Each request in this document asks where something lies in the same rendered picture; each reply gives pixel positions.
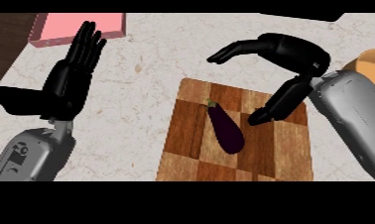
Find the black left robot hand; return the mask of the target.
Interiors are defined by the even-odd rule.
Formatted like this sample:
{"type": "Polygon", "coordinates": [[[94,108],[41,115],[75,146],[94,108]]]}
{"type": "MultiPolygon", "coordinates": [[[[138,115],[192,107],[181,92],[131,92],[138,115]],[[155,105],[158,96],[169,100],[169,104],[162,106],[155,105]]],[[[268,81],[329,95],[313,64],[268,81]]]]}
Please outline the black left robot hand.
{"type": "Polygon", "coordinates": [[[0,106],[10,115],[72,121],[87,101],[94,67],[106,39],[84,21],[66,57],[56,62],[42,89],[0,86],[0,106]]]}

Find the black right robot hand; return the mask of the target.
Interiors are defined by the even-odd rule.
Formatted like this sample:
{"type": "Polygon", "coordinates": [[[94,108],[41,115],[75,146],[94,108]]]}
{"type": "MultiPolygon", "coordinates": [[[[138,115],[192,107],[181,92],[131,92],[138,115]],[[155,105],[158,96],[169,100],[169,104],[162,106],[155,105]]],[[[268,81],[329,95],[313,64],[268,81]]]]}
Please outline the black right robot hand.
{"type": "Polygon", "coordinates": [[[330,56],[310,41],[283,34],[265,33],[255,40],[230,43],[206,58],[206,62],[223,64],[233,56],[248,54],[256,54],[296,73],[282,84],[265,106],[249,115],[248,123],[256,126],[289,116],[311,92],[311,79],[320,77],[327,70],[330,56]]]}

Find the orange round pot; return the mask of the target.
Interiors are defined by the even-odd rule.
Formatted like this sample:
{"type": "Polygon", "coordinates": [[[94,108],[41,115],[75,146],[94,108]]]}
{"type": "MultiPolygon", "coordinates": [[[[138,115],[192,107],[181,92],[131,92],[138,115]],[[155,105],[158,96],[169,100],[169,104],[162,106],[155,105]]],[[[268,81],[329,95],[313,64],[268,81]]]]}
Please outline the orange round pot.
{"type": "Polygon", "coordinates": [[[375,84],[375,49],[364,51],[344,66],[344,69],[354,70],[361,73],[375,84]]]}

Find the purple eggplant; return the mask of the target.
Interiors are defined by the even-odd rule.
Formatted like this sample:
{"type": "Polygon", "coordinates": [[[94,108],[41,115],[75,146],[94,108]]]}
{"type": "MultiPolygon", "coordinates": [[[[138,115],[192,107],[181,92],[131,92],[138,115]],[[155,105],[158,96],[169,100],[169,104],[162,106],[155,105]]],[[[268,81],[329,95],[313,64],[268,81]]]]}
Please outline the purple eggplant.
{"type": "Polygon", "coordinates": [[[208,100],[206,111],[220,147],[228,155],[233,155],[245,146],[240,128],[218,102],[208,100]]]}

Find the checkered wooden cutting board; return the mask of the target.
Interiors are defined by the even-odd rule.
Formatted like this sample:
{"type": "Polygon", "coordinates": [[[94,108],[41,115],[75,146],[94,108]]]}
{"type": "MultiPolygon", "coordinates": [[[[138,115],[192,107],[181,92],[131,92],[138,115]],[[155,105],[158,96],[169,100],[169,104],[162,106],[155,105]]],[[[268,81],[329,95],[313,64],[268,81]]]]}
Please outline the checkered wooden cutting board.
{"type": "Polygon", "coordinates": [[[180,81],[158,180],[313,180],[305,106],[248,124],[270,96],[197,79],[180,81]]]}

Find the black appliance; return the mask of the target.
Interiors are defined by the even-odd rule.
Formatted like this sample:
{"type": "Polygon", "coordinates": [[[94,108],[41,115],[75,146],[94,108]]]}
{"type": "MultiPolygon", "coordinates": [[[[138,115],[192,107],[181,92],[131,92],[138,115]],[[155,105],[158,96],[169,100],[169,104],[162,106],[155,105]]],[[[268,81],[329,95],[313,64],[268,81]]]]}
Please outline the black appliance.
{"type": "Polygon", "coordinates": [[[296,18],[304,20],[316,20],[323,22],[335,22],[344,13],[333,13],[333,14],[286,14],[286,13],[261,13],[264,15],[279,16],[279,17],[287,17],[287,18],[296,18]]]}

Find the dark brown wooden cabinet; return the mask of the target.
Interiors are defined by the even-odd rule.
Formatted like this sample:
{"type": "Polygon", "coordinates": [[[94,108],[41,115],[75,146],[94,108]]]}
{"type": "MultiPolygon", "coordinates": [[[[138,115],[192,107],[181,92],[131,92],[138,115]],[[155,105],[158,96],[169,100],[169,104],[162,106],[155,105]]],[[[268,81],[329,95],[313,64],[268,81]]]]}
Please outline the dark brown wooden cabinet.
{"type": "Polygon", "coordinates": [[[0,79],[28,44],[35,16],[35,13],[0,13],[0,79]]]}

